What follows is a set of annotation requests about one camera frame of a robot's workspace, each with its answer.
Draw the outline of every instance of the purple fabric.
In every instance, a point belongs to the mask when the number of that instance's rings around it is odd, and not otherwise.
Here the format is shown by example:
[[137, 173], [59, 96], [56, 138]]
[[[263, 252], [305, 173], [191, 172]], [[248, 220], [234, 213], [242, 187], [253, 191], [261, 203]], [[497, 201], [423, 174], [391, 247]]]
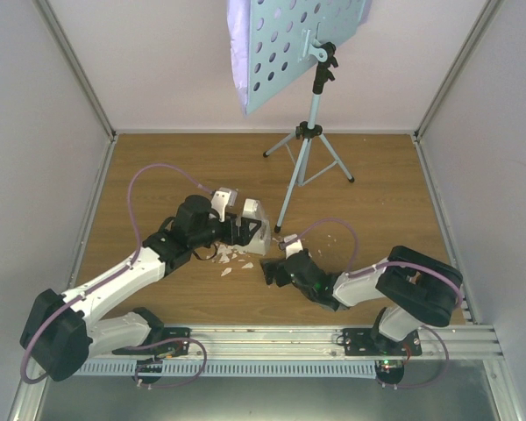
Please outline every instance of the purple fabric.
[[228, 31], [231, 43], [231, 71], [239, 103], [246, 115], [249, 72], [250, 0], [228, 0]]

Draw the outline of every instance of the gray floor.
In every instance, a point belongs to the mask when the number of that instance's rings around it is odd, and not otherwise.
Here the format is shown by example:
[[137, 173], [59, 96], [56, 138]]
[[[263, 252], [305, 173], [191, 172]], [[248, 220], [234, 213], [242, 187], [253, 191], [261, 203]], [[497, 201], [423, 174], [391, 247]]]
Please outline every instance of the gray floor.
[[[408, 365], [421, 382], [441, 362]], [[201, 378], [169, 390], [137, 389], [130, 378], [78, 377], [53, 383], [41, 420], [484, 420], [498, 419], [480, 362], [454, 361], [437, 385], [386, 390], [362, 379]]]

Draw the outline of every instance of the wood surface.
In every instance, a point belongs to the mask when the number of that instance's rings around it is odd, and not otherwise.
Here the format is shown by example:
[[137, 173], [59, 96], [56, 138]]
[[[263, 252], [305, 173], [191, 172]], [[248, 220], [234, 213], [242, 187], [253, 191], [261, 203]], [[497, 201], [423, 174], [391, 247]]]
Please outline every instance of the wood surface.
[[[293, 163], [285, 147], [264, 159], [262, 153], [281, 134], [148, 134], [120, 136], [78, 283], [101, 274], [131, 254], [135, 247], [125, 204], [132, 176], [153, 162], [175, 164], [211, 188], [238, 189], [235, 211], [247, 197], [260, 199], [274, 226], [281, 210]], [[356, 178], [349, 183], [334, 167], [304, 187], [296, 187], [281, 235], [301, 232], [321, 218], [349, 222], [359, 235], [354, 268], [375, 263], [391, 248], [405, 245], [447, 261], [423, 173], [409, 136], [329, 135], [328, 139]], [[290, 142], [297, 153], [301, 141]], [[329, 164], [331, 156], [315, 140], [309, 175]], [[175, 214], [186, 196], [202, 194], [185, 177], [170, 169], [146, 171], [136, 183], [133, 207], [144, 238]], [[345, 268], [352, 253], [350, 233], [326, 224], [303, 243], [324, 270]], [[201, 256], [210, 251], [201, 249]], [[281, 256], [273, 241], [271, 256]], [[145, 306], [172, 324], [230, 325], [371, 325], [389, 301], [375, 300], [351, 310], [330, 312], [308, 301], [300, 291], [265, 284], [258, 255], [239, 255], [230, 263], [192, 260], [168, 278], [150, 285], [121, 303], [110, 316]], [[252, 262], [253, 268], [243, 269]], [[221, 276], [225, 268], [232, 271]], [[454, 324], [463, 323], [456, 311]]]

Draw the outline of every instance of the gray wall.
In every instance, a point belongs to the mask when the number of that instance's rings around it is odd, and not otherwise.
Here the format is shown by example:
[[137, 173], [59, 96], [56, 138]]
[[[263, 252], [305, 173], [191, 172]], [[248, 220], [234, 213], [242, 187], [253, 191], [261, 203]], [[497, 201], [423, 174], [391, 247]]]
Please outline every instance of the gray wall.
[[423, 145], [526, 410], [526, 0], [501, 7]]
[[67, 285], [106, 144], [35, 6], [0, 2], [0, 419], [32, 300]]

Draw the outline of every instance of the tripod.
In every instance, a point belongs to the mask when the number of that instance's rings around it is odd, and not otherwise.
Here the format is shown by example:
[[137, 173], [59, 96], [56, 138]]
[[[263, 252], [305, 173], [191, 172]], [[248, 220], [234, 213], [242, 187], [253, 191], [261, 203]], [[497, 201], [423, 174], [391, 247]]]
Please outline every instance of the tripod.
[[[339, 155], [337, 155], [329, 140], [327, 140], [323, 134], [322, 126], [316, 125], [317, 109], [319, 108], [319, 101], [323, 93], [323, 86], [327, 81], [335, 80], [335, 77], [329, 70], [330, 66], [333, 66], [334, 68], [338, 66], [337, 60], [334, 56], [335, 49], [335, 46], [330, 42], [322, 44], [318, 48], [310, 48], [310, 53], [315, 55], [319, 62], [317, 63], [316, 67], [316, 77], [314, 78], [314, 87], [312, 89], [314, 96], [312, 97], [312, 105], [309, 110], [308, 121], [302, 121], [300, 125], [297, 126], [295, 130], [286, 138], [263, 153], [263, 156], [266, 158], [281, 146], [286, 146], [288, 153], [290, 154], [290, 158], [295, 164], [295, 170], [292, 173], [292, 177], [290, 178], [290, 184], [288, 185], [287, 195], [284, 198], [284, 203], [282, 204], [279, 220], [277, 221], [277, 225], [274, 226], [274, 231], [277, 233], [281, 231], [282, 221], [285, 214], [287, 213], [288, 203], [290, 202], [290, 197], [292, 196], [292, 191], [296, 184], [298, 184], [300, 187], [304, 186], [317, 178], [319, 175], [323, 174], [328, 169], [335, 167], [337, 164], [341, 167], [349, 182], [354, 182], [354, 177], [351, 175], [345, 164], [341, 161], [341, 158], [339, 158]], [[308, 166], [309, 151], [312, 146], [312, 139], [316, 136], [319, 137], [319, 139], [323, 142], [323, 145], [328, 149], [328, 151], [330, 151], [334, 161], [320, 172], [312, 175], [308, 180], [304, 181], [304, 178], [306, 177], [306, 167]], [[288, 146], [288, 142], [294, 137], [297, 139], [303, 139], [302, 147], [300, 149], [300, 153], [298, 153], [298, 158], [296, 161], [292, 152], [290, 151], [290, 147]]]

